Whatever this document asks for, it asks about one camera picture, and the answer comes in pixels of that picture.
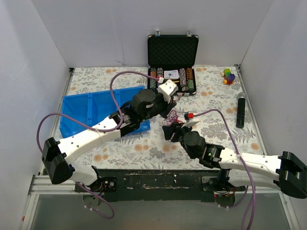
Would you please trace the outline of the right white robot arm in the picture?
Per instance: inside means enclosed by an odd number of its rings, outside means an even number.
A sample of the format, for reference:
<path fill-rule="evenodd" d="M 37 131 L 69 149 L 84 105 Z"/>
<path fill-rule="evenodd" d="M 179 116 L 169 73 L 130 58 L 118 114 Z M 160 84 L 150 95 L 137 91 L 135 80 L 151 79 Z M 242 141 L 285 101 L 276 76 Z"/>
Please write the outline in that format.
<path fill-rule="evenodd" d="M 207 143 L 190 125 L 174 122 L 162 127 L 165 140 L 178 142 L 191 159 L 207 168 L 220 169 L 218 187 L 250 186 L 280 190 L 299 199 L 307 197 L 307 166 L 294 154 L 264 156 L 251 153 L 236 154 L 221 145 Z"/>

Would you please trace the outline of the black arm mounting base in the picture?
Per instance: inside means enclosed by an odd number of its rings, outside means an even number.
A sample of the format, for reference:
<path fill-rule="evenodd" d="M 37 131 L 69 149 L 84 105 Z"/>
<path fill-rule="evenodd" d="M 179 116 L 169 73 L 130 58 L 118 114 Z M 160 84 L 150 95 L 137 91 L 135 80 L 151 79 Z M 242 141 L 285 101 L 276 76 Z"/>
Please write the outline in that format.
<path fill-rule="evenodd" d="M 111 170 L 98 169 L 97 182 L 89 186 L 109 202 L 198 200 L 214 202 L 205 183 L 218 177 L 218 170 Z"/>

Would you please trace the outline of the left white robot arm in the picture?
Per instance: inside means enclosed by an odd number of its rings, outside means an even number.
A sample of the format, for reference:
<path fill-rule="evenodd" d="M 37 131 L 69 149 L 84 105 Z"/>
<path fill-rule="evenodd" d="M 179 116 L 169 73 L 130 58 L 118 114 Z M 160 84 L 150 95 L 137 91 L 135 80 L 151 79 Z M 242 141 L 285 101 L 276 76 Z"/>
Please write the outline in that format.
<path fill-rule="evenodd" d="M 170 86 L 158 87 L 157 92 L 143 89 L 123 104 L 119 111 L 112 113 L 95 126 L 74 136 L 44 143 L 42 161 L 52 184 L 67 180 L 80 182 L 90 191 L 96 192 L 102 186 L 97 170 L 75 164 L 83 154 L 108 142 L 121 138 L 140 128 L 140 124 L 154 116 L 167 117 L 176 105 L 173 95 L 176 90 Z"/>

